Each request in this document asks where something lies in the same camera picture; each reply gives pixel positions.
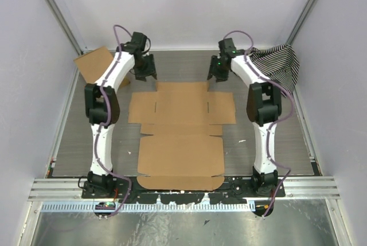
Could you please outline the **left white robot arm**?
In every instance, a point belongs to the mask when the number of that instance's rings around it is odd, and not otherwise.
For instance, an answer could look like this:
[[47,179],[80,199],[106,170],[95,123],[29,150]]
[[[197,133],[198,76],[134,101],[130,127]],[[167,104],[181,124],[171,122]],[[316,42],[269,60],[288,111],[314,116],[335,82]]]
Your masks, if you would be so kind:
[[149,53],[150,39],[141,32],[133,32],[125,43],[118,46],[107,70],[94,83],[84,87],[85,114],[92,130],[92,163],[83,190],[93,196],[112,197],[116,181],[111,158],[112,134],[119,120],[120,106],[117,91],[123,79],[133,72],[136,80],[157,78],[154,56]]

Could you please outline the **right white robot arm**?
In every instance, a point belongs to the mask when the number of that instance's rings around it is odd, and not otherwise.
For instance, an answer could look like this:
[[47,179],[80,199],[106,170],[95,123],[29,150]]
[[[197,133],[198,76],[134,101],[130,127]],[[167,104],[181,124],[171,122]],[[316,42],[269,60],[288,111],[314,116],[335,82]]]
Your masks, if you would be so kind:
[[210,61],[208,79],[227,81],[229,73],[236,74],[248,87],[246,113],[255,132],[255,161],[251,187],[259,197],[274,197],[280,190],[275,163],[275,131],[282,114],[281,90],[251,61],[247,51],[237,49],[231,38],[218,42],[219,54]]

